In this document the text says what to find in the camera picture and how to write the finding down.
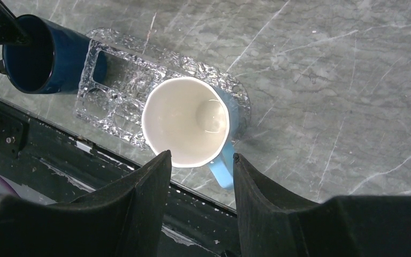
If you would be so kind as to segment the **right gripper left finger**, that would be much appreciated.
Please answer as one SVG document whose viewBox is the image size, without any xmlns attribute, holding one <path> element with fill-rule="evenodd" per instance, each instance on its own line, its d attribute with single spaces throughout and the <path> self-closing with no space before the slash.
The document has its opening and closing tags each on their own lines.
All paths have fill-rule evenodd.
<svg viewBox="0 0 411 257">
<path fill-rule="evenodd" d="M 0 256 L 156 256 L 171 171 L 166 150 L 71 202 L 0 194 Z"/>
</svg>

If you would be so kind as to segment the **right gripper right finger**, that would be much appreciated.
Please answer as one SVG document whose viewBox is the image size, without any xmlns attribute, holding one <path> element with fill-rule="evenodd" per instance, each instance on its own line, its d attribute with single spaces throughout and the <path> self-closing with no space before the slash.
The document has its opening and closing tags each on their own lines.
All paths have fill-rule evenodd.
<svg viewBox="0 0 411 257">
<path fill-rule="evenodd" d="M 233 157 L 242 256 L 411 256 L 411 196 L 303 198 Z"/>
</svg>

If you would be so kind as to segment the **dark blue mug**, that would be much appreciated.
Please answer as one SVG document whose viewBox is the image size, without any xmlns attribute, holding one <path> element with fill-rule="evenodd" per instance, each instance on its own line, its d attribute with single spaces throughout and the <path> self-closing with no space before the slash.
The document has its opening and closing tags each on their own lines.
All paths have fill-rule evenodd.
<svg viewBox="0 0 411 257">
<path fill-rule="evenodd" d="M 26 94 L 75 94 L 91 39 L 32 14 L 17 17 L 27 46 L 2 46 L 0 74 Z"/>
</svg>

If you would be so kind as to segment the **light blue mug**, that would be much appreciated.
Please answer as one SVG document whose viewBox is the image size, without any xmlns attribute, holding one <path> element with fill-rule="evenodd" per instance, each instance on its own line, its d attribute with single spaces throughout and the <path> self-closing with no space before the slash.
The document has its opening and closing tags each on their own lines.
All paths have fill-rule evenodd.
<svg viewBox="0 0 411 257">
<path fill-rule="evenodd" d="M 159 154 L 169 150 L 175 168 L 207 166 L 219 186 L 234 188 L 232 138 L 239 106 L 230 93 L 200 79 L 168 79 L 148 95 L 141 116 L 144 139 Z"/>
</svg>

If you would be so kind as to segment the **clear textured oval tray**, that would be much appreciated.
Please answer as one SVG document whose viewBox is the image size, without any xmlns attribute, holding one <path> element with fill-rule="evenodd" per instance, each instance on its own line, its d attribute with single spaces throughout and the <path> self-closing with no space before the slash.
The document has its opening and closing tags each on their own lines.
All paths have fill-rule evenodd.
<svg viewBox="0 0 411 257">
<path fill-rule="evenodd" d="M 96 28 L 88 36 L 75 103 L 78 118 L 134 147 L 148 149 L 141 128 L 148 95 L 165 80 L 195 77 L 234 98 L 239 116 L 232 140 L 245 133 L 251 117 L 250 99 L 234 76 L 112 28 Z"/>
</svg>

